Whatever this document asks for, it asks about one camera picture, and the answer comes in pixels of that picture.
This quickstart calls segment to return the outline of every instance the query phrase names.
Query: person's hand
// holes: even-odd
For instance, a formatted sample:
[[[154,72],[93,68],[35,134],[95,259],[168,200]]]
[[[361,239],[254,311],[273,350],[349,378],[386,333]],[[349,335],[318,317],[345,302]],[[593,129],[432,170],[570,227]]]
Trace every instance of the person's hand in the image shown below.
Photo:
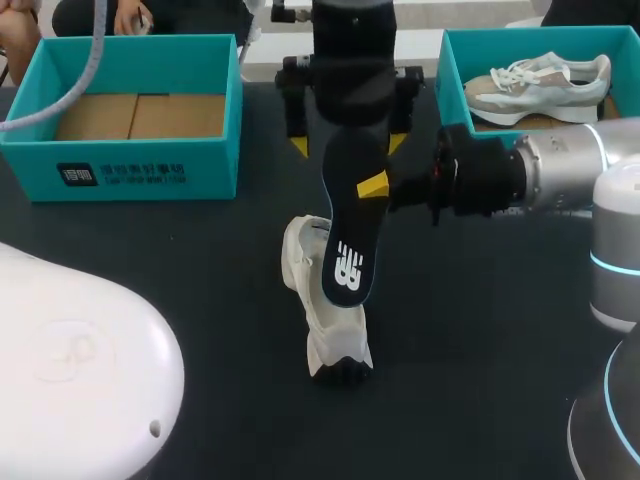
[[[153,25],[151,12],[140,0],[118,0],[118,11],[113,26],[114,33],[116,35],[134,35],[133,22],[140,22],[140,13]]]

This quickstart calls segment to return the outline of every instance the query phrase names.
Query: shoe sole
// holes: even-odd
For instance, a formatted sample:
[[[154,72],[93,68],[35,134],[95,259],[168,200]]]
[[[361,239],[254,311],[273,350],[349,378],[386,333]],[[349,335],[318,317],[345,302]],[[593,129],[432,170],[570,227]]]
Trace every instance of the shoe sole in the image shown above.
[[[595,123],[598,121],[598,105],[590,107],[547,107],[518,113],[485,112],[476,108],[469,111],[482,120],[500,127],[513,127],[529,115],[544,115],[566,123]]]
[[[280,255],[280,266],[282,270],[282,280],[290,290],[298,293],[293,271],[287,258],[286,252],[289,250],[288,239],[292,230],[293,222],[289,224],[284,233],[282,253]],[[359,383],[369,376],[373,370],[373,360],[369,351],[369,344],[366,346],[365,360],[358,362],[352,357],[342,357],[333,365],[327,365],[322,361],[318,351],[311,340],[311,332],[307,336],[307,363],[309,374],[314,380],[328,384],[354,384]]]

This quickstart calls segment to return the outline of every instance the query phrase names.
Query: cardboard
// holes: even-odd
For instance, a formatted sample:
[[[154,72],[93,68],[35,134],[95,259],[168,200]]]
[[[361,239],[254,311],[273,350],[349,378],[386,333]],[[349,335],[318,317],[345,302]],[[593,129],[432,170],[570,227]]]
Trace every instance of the cardboard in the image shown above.
[[[137,95],[83,95],[60,118],[55,139],[126,140],[137,100]]]
[[[473,128],[475,128],[476,132],[494,132],[501,130],[546,130],[548,128],[571,125],[570,123],[561,122],[560,120],[556,120],[555,118],[551,117],[545,117],[544,115],[529,115],[527,117],[524,117],[513,127],[508,128],[489,125],[488,123],[484,123],[474,117],[472,118]],[[604,99],[604,116],[603,118],[601,118],[601,120],[611,120],[614,118],[620,118],[620,113],[618,112],[618,108],[613,101],[613,97],[611,95],[607,95],[607,97]]]
[[[140,95],[130,139],[220,137],[224,95]]]
[[[56,140],[220,137],[224,95],[83,95],[60,119]]]

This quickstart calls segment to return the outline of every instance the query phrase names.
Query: black insole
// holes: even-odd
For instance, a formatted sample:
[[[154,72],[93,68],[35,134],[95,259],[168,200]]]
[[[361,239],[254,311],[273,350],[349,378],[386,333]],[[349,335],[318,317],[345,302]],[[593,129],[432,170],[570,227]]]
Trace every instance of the black insole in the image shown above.
[[[358,198],[358,184],[385,170],[387,154],[371,133],[340,129],[328,142],[322,178],[331,202],[331,230],[322,269],[327,299],[340,307],[362,304],[375,275],[380,226],[389,197]]]

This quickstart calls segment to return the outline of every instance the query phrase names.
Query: black table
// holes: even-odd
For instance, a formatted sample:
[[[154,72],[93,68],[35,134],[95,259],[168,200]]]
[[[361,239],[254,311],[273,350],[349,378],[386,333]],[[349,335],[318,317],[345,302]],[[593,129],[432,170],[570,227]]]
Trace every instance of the black table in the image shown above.
[[[416,110],[406,170],[430,161],[430,89]],[[389,217],[366,305],[374,374],[323,388],[279,260],[288,221],[329,209],[272,86],[246,88],[238,191],[32,206],[0,162],[0,241],[138,292],[175,331],[186,392],[154,480],[574,478],[571,404],[618,341],[589,311],[588,221]]]

